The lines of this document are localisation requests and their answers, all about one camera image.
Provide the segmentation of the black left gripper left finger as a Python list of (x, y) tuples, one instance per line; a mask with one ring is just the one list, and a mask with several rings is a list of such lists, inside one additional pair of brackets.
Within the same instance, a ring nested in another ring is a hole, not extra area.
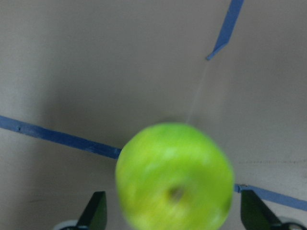
[(105, 191), (94, 192), (81, 214), (76, 229), (104, 230), (107, 224), (107, 206)]

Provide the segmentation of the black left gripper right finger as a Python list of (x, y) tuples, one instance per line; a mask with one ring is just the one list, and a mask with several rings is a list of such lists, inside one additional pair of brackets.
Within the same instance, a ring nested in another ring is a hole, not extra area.
[(252, 190), (241, 192), (241, 222), (246, 230), (282, 230), (282, 222)]

